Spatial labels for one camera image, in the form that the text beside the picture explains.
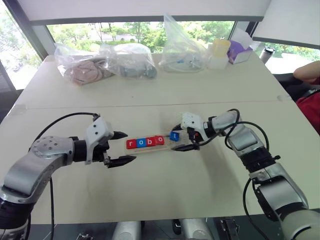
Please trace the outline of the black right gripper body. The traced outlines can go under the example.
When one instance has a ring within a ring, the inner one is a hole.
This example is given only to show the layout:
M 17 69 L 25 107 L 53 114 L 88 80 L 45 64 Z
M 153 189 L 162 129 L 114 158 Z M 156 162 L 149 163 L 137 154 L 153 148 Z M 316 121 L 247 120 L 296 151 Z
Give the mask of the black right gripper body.
M 201 136 L 201 134 L 191 127 L 187 128 L 187 133 L 189 140 L 194 145 L 194 148 L 199 149 L 200 143 L 203 141 L 203 137 Z

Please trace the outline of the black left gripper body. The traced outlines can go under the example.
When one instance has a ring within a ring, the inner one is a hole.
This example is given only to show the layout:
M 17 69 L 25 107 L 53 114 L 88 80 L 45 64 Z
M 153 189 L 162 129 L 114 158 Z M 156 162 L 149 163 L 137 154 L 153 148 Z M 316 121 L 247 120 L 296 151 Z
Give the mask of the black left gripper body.
M 93 149 L 92 162 L 100 162 L 103 163 L 106 167 L 110 165 L 110 157 L 107 154 L 107 150 L 109 150 L 109 142 L 98 143 Z

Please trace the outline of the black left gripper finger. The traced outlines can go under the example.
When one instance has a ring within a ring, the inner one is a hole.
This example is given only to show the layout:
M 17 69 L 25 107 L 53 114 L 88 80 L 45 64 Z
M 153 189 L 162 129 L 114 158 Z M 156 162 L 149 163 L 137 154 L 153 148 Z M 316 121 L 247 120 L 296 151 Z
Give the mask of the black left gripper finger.
M 121 167 L 124 166 L 130 162 L 132 162 L 133 160 L 135 160 L 137 157 L 136 156 L 132 156 L 132 155 L 125 155 L 125 156 L 120 156 L 118 158 L 115 159 L 108 159 L 107 162 L 107 168 L 116 168 L 116 167 Z
M 111 140 L 119 140 L 128 137 L 128 135 L 122 131 L 114 131 Z

